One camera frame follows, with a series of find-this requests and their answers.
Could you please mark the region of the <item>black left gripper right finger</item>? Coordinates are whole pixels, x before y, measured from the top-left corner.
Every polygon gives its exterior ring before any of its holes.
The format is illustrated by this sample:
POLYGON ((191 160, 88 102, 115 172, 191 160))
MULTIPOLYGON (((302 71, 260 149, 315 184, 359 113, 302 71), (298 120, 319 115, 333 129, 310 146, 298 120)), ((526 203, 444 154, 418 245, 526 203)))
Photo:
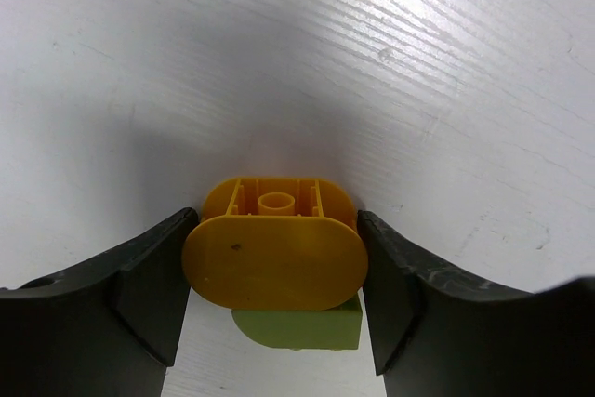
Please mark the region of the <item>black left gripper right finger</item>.
POLYGON ((459 268, 370 211, 364 304, 389 396, 590 396, 594 281, 528 293, 459 268))

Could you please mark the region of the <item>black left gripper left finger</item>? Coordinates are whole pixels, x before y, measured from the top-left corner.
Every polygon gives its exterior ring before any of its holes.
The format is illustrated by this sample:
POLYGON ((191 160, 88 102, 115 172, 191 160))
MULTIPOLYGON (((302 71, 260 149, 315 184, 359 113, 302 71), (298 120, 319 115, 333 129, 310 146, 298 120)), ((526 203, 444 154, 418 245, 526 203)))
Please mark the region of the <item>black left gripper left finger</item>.
POLYGON ((1 291, 4 396, 159 396, 178 351, 190 287, 183 208, 62 271, 1 291))

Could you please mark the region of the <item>light green lego brick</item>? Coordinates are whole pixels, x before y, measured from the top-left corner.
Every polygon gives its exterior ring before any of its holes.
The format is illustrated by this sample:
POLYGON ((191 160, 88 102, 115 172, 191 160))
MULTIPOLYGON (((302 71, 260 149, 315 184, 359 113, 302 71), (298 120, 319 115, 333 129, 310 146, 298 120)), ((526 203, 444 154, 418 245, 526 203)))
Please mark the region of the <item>light green lego brick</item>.
POLYGON ((357 295, 326 311, 233 310, 238 329, 261 346, 283 350, 356 351, 363 309, 357 295))

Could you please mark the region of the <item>orange rounded lego brick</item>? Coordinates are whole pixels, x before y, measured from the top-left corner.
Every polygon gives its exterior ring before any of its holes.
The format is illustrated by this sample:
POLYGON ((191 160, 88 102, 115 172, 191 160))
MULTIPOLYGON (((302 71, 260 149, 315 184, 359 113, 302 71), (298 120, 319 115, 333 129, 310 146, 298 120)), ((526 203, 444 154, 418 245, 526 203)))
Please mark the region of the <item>orange rounded lego brick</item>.
POLYGON ((364 284, 357 211, 335 183, 227 179, 205 198, 182 248, 191 288, 232 310, 326 311, 364 284))

